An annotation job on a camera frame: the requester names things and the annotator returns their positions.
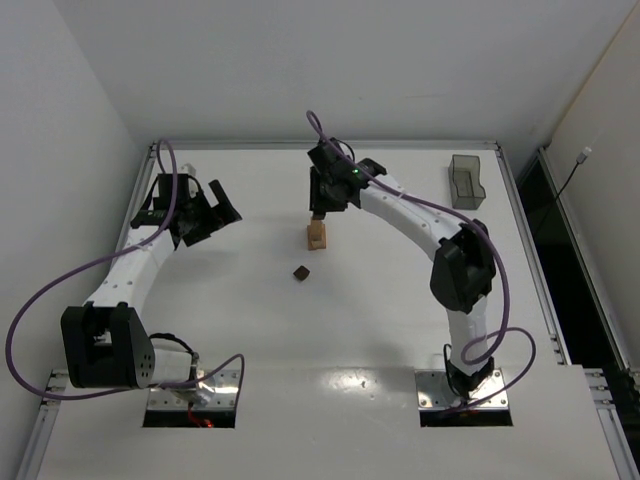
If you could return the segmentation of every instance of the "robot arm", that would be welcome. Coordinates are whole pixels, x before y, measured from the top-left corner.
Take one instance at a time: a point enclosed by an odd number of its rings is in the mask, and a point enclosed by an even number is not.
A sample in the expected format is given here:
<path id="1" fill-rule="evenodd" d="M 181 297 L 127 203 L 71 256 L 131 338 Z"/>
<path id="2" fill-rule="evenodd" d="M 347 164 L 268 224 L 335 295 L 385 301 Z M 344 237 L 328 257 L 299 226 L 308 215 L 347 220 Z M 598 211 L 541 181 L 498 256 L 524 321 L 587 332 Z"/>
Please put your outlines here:
<path id="1" fill-rule="evenodd" d="M 140 321 L 145 298 L 167 258 L 182 243 L 191 246 L 242 219 L 217 180 L 210 187 L 219 203 L 211 208 L 204 192 L 192 188 L 193 178 L 178 174 L 176 209 L 167 229 L 151 243 L 119 257 L 83 306 L 65 310 L 62 335 L 75 387 L 146 388 L 193 376 L 196 359 L 189 353 L 154 348 Z M 172 174 L 158 175 L 153 208 L 143 205 L 137 213 L 127 247 L 149 238 L 163 223 L 171 182 Z"/>
<path id="2" fill-rule="evenodd" d="M 311 167 L 310 207 L 315 219 L 327 212 L 343 211 L 348 203 L 380 217 L 418 245 L 433 262 L 431 291 L 446 311 L 451 335 L 448 370 L 452 386 L 467 397 L 494 368 L 493 359 L 474 365 L 461 358 L 464 346 L 484 338 L 486 296 L 491 291 L 495 266 L 490 252 L 475 232 L 465 224 L 440 216 L 429 208 L 390 195 L 363 174 L 363 170 L 394 189 L 400 183 L 384 167 L 371 159 L 353 169 L 337 158 L 327 145 L 309 151 Z M 487 351 L 481 340 L 468 351 L 477 358 Z"/>

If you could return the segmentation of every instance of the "transparent plastic container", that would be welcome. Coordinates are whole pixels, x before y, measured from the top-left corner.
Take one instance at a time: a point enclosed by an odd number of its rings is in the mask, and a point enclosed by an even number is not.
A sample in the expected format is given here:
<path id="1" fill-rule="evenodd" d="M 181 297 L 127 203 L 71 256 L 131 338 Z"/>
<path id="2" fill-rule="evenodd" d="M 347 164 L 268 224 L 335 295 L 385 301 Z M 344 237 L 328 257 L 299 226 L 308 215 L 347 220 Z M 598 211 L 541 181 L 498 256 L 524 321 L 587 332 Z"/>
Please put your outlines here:
<path id="1" fill-rule="evenodd" d="M 477 210 L 487 198 L 480 185 L 480 157 L 454 155 L 449 165 L 451 205 L 457 210 Z"/>

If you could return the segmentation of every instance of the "dark brown cube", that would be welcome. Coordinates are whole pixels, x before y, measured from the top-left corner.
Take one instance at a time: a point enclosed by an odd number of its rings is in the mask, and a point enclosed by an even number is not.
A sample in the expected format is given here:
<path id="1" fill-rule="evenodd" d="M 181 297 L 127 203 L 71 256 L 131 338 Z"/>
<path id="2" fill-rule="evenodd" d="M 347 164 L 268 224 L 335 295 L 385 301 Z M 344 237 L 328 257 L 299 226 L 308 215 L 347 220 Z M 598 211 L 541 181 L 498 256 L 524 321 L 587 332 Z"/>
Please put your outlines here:
<path id="1" fill-rule="evenodd" d="M 293 272 L 293 276 L 296 277 L 299 281 L 304 281 L 309 276 L 309 269 L 304 265 L 300 265 L 295 272 Z"/>

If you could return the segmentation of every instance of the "white enclosure wall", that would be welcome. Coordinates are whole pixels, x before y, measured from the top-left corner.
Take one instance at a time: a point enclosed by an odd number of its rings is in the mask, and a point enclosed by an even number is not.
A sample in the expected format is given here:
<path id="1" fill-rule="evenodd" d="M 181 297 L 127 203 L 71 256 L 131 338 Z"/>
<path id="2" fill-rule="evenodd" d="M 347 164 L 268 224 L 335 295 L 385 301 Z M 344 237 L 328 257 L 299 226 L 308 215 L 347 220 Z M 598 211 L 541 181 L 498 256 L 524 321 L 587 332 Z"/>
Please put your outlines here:
<path id="1" fill-rule="evenodd" d="M 640 7 L 636 7 L 577 97 L 549 148 L 559 186 L 592 145 L 563 194 L 613 304 L 633 363 L 640 366 Z"/>
<path id="2" fill-rule="evenodd" d="M 51 0 L 0 2 L 0 335 L 48 280 L 112 250 L 141 153 Z M 60 315 L 95 288 L 69 281 L 25 318 L 16 362 L 35 385 L 64 365 Z M 39 399 L 0 367 L 0 478 L 14 478 Z"/>
<path id="3" fill-rule="evenodd" d="M 136 136 L 497 139 L 516 174 L 636 0 L 55 0 Z"/>

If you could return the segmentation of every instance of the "small wooden cube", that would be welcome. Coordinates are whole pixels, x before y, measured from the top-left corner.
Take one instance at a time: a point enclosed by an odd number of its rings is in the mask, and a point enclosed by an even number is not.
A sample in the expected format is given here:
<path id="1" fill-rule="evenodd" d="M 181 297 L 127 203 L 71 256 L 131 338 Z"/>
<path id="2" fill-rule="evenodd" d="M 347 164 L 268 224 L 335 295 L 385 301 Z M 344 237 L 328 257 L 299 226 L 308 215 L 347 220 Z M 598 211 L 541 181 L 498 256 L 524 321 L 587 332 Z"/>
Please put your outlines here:
<path id="1" fill-rule="evenodd" d="M 327 248 L 327 232 L 322 220 L 311 219 L 311 223 L 307 225 L 307 247 L 309 250 Z"/>

